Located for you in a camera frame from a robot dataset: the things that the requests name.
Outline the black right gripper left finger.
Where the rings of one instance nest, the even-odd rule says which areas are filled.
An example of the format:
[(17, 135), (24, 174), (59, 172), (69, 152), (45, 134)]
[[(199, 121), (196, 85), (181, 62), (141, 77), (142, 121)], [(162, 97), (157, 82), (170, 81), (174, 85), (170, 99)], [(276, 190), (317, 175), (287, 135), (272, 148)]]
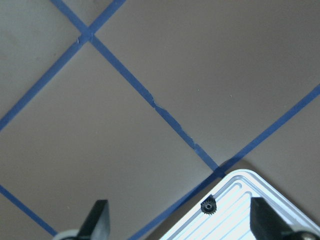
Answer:
[(108, 240), (110, 238), (110, 211), (107, 199), (97, 200), (79, 229), (62, 231), (55, 240)]

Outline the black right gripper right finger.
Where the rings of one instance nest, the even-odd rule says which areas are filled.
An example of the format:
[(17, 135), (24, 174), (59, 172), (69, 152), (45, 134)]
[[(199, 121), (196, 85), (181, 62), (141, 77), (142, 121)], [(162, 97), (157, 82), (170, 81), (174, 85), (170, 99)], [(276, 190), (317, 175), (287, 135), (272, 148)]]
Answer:
[(250, 231), (257, 240), (318, 240), (319, 235), (293, 230), (262, 197), (250, 200)]

